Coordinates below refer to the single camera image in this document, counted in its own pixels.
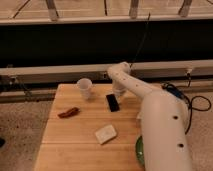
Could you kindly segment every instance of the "green bowl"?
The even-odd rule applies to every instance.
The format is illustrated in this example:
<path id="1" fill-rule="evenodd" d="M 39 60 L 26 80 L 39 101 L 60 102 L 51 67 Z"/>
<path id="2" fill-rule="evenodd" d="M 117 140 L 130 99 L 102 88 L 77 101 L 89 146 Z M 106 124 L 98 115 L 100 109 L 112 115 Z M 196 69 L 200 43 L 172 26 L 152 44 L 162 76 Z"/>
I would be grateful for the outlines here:
<path id="1" fill-rule="evenodd" d="M 143 153 L 143 140 L 142 136 L 140 136 L 135 144 L 135 153 L 139 163 L 144 166 L 144 153 Z"/>

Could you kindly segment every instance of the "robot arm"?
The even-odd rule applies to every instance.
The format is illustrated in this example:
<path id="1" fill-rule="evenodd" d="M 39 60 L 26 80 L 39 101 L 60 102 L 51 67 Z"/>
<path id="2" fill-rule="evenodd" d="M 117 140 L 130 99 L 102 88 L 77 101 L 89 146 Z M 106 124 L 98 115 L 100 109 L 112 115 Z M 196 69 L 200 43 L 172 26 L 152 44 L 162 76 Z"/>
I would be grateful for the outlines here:
<path id="1" fill-rule="evenodd" d="M 146 171 L 193 171 L 184 130 L 187 105 L 129 73 L 130 67 L 126 62 L 108 69 L 116 95 L 128 89 L 143 99 L 141 129 Z"/>

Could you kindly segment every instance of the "floor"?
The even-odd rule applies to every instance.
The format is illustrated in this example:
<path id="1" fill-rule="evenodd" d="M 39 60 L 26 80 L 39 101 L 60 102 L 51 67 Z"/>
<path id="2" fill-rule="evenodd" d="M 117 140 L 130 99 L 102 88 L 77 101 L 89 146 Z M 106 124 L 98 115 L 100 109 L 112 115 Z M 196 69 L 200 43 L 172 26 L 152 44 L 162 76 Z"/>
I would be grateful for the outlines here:
<path id="1" fill-rule="evenodd" d="M 31 171 L 52 101 L 0 104 L 0 171 Z"/>
<path id="2" fill-rule="evenodd" d="M 0 0 L 0 19 L 11 19 L 28 0 Z M 54 0 L 60 18 L 126 16 L 131 0 Z M 176 15 L 183 0 L 140 0 L 139 15 Z M 209 0 L 193 0 L 190 13 L 213 13 Z M 16 16 L 19 19 L 48 18 L 45 0 L 30 0 Z"/>
<path id="3" fill-rule="evenodd" d="M 203 95 L 213 101 L 213 92 Z M 0 104 L 0 137 L 6 144 L 0 148 L 1 171 L 33 170 L 52 101 Z M 196 100 L 195 107 L 205 108 L 206 101 Z M 194 111 L 192 127 L 187 134 L 195 171 L 213 170 L 213 109 Z"/>

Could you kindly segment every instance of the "speckled floor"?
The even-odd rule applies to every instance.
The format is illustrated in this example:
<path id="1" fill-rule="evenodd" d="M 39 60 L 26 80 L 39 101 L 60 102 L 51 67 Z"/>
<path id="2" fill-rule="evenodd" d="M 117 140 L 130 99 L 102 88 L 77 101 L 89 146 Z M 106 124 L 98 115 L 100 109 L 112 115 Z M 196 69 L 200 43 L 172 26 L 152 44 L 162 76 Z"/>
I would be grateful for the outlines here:
<path id="1" fill-rule="evenodd" d="M 0 104 L 0 171 L 31 171 L 51 101 Z"/>
<path id="2" fill-rule="evenodd" d="M 204 95 L 213 101 L 213 92 Z M 32 171 L 52 101 L 0 104 L 0 137 L 6 144 L 0 148 L 0 171 Z M 206 107 L 196 100 L 195 107 Z M 195 171 L 213 170 L 213 109 L 194 111 L 192 127 L 187 134 Z"/>

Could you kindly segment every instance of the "cable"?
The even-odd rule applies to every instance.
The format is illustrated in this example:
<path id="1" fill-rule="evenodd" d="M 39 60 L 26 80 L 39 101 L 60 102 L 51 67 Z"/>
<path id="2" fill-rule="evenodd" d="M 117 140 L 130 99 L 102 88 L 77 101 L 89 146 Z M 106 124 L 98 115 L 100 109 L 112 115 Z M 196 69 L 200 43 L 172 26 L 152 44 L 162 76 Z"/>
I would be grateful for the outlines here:
<path id="1" fill-rule="evenodd" d="M 30 101 L 33 99 L 33 94 L 31 93 L 31 91 L 26 87 L 25 84 L 23 84 L 22 82 L 20 82 L 20 80 L 16 77 L 15 78 L 17 83 L 19 84 L 20 88 L 24 91 L 24 94 L 26 96 L 26 100 Z"/>
<path id="2" fill-rule="evenodd" d="M 208 3 L 210 3 L 211 5 L 213 5 L 213 2 L 210 0 L 206 0 Z"/>
<path id="3" fill-rule="evenodd" d="M 146 36 L 147 36 L 148 28 L 149 28 L 150 17 L 151 17 L 151 14 L 149 13 L 148 18 L 147 18 L 147 22 L 146 22 L 145 32 L 144 32 L 143 37 L 141 39 L 141 42 L 140 42 L 140 44 L 138 46 L 137 52 L 135 54 L 135 57 L 133 58 L 132 63 L 130 64 L 130 68 L 132 68 L 132 65 L 135 63 L 140 51 L 142 50 L 142 48 L 144 46 L 144 42 L 146 40 Z"/>
<path id="4" fill-rule="evenodd" d="M 26 2 L 24 2 L 19 9 L 16 11 L 16 13 L 13 15 L 12 18 L 16 18 L 16 16 L 20 13 L 20 11 L 30 2 L 31 0 L 27 0 Z"/>
<path id="5" fill-rule="evenodd" d="M 183 92 L 181 92 L 175 85 L 173 85 L 171 83 L 163 84 L 162 88 L 167 90 L 168 92 L 172 93 L 176 97 L 184 100 L 185 103 L 188 105 L 188 109 L 190 110 L 189 111 L 189 123 L 188 123 L 188 126 L 186 128 L 185 134 L 187 134 L 189 132 L 190 128 L 191 128 L 193 110 L 200 111 L 200 112 L 206 112 L 206 111 L 209 111 L 212 107 L 212 103 L 208 98 L 198 95 L 198 96 L 192 97 L 192 99 L 190 100 Z M 208 102 L 208 107 L 207 108 L 193 107 L 193 102 L 198 98 L 206 100 Z"/>

